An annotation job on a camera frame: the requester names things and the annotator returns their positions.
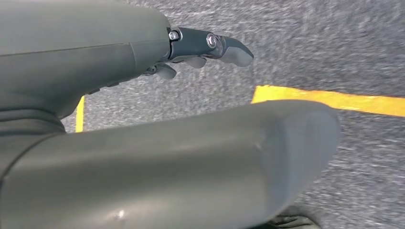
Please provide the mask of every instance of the robotic arm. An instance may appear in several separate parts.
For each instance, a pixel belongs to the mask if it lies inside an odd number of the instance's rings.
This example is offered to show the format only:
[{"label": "robotic arm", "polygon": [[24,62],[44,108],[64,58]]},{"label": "robotic arm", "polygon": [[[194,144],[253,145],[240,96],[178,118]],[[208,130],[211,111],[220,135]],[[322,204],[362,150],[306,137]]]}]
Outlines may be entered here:
[{"label": "robotic arm", "polygon": [[329,107],[246,105],[66,134],[81,96],[166,63],[248,66],[238,40],[115,4],[0,3],[0,229],[246,229],[286,207],[336,151]]}]

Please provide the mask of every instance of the bolt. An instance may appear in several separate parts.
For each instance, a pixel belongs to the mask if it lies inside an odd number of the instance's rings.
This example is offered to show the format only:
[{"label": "bolt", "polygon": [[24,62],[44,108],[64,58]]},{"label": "bolt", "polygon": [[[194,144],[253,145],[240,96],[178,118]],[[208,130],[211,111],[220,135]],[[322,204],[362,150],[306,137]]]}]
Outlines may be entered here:
[{"label": "bolt", "polygon": [[216,47],[216,37],[214,34],[210,33],[207,35],[207,44],[210,48]]},{"label": "bolt", "polygon": [[169,39],[170,39],[171,41],[176,41],[176,40],[178,40],[179,38],[180,38],[180,35],[179,35],[178,32],[176,32],[176,31],[170,31],[170,32],[169,32]]}]

